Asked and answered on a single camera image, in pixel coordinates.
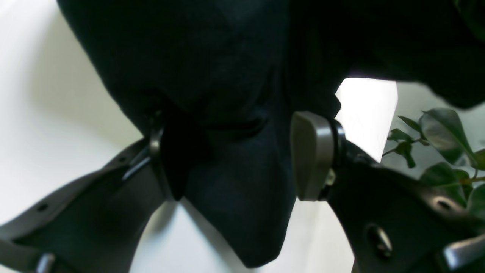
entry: metal rivet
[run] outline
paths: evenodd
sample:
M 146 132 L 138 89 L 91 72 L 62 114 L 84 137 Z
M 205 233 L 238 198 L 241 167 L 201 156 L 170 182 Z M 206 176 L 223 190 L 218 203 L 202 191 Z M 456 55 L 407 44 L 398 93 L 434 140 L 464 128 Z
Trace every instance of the metal rivet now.
M 372 226 L 368 230 L 369 240 L 376 253 L 382 259 L 389 259 L 392 256 L 392 244 L 389 236 L 384 229 L 378 226 Z
M 39 262 L 37 263 L 37 269 L 35 273 L 50 273 L 54 263 L 56 261 L 56 256 L 52 253 L 43 254 Z

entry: black fabric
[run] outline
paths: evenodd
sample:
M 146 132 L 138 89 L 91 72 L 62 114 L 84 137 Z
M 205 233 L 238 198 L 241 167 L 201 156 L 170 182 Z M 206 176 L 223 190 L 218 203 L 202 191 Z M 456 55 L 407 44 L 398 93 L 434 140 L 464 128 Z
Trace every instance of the black fabric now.
M 293 111 L 334 117 L 349 76 L 419 81 L 463 108 L 485 99 L 484 45 L 451 0 L 58 3 L 140 131 L 165 112 L 168 179 L 247 267 L 283 244 Z

